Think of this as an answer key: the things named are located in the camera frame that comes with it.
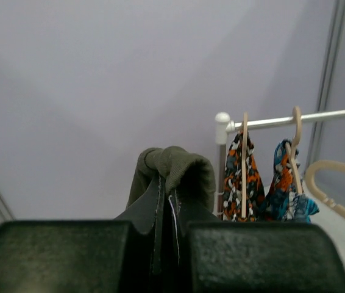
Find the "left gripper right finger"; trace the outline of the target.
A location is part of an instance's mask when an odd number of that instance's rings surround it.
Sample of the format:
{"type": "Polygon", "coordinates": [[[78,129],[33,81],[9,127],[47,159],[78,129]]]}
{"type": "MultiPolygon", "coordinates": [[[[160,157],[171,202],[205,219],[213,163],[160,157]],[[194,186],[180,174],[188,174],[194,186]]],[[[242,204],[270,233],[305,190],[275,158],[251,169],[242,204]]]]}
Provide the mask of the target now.
{"type": "Polygon", "coordinates": [[[223,222],[175,193],[171,218],[173,292],[345,292],[344,264],[317,225],[223,222]]]}

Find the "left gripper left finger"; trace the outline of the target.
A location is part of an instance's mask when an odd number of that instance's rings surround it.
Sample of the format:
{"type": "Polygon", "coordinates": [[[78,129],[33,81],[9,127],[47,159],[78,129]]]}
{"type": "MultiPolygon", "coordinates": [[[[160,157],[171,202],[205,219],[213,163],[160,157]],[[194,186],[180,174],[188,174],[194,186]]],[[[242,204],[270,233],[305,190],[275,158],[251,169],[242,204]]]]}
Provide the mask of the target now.
{"type": "Polygon", "coordinates": [[[112,220],[0,224],[0,292],[147,292],[161,271],[165,182],[112,220]]]}

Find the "orange black camo shorts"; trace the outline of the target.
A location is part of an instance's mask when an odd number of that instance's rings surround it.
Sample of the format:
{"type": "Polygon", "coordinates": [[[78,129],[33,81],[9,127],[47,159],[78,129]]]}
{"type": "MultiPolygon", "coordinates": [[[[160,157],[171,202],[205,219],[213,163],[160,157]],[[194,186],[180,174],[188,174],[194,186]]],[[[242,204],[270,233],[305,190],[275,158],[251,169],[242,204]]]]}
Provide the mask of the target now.
{"type": "Polygon", "coordinates": [[[247,138],[246,218],[241,218],[241,154],[243,133],[240,131],[233,139],[226,156],[224,171],[224,193],[222,219],[231,222],[255,222],[259,218],[259,206],[265,199],[264,186],[254,158],[254,144],[247,138]]]}

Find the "olive green shorts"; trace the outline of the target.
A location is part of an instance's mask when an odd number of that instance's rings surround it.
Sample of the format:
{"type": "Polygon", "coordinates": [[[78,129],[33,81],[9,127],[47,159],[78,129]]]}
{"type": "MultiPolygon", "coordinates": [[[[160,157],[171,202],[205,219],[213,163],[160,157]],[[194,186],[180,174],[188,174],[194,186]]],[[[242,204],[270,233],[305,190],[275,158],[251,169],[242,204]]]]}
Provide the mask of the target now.
{"type": "Polygon", "coordinates": [[[216,182],[212,163],[179,146],[148,148],[141,152],[126,209],[145,193],[155,176],[164,179],[167,196],[178,193],[182,201],[197,201],[207,212],[213,213],[216,182]]]}

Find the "blue orange patterned shorts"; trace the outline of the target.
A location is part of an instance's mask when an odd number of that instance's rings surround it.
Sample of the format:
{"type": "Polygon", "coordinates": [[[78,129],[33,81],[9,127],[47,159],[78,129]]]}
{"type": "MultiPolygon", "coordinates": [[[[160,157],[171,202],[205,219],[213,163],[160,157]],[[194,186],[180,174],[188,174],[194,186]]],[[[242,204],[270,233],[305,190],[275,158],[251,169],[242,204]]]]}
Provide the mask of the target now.
{"type": "Polygon", "coordinates": [[[291,140],[284,139],[274,151],[273,178],[265,197],[265,219],[311,223],[311,216],[317,214],[319,208],[304,192],[297,191],[286,150],[287,145],[291,145],[291,140]]]}

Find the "wooden hanger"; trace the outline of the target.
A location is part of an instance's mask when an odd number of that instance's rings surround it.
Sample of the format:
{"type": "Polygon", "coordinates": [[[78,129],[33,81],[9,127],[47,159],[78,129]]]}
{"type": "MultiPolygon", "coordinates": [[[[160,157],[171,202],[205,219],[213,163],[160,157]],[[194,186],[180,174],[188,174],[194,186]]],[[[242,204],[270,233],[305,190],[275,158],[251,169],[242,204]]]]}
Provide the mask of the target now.
{"type": "Polygon", "coordinates": [[[248,113],[245,112],[243,114],[243,122],[242,122],[242,154],[241,154],[241,218],[246,218],[246,211],[247,211],[247,185],[246,185],[246,155],[247,155],[247,124],[248,124],[248,113]]]}
{"type": "Polygon", "coordinates": [[[345,163],[331,160],[320,160],[312,163],[305,172],[305,183],[309,192],[332,211],[345,220],[345,163]],[[316,173],[330,170],[342,173],[333,178],[316,182],[316,173]]]}
{"type": "Polygon", "coordinates": [[[287,163],[288,163],[288,173],[292,179],[292,187],[294,188],[295,195],[303,194],[303,188],[301,183],[301,176],[299,173],[299,167],[297,166],[296,155],[297,155],[297,147],[301,141],[302,135],[302,114],[301,109],[299,106],[295,106],[293,108],[293,119],[292,122],[295,124],[296,129],[294,133],[294,137],[291,140],[291,143],[285,143],[286,155],[287,155],[287,163]]]}

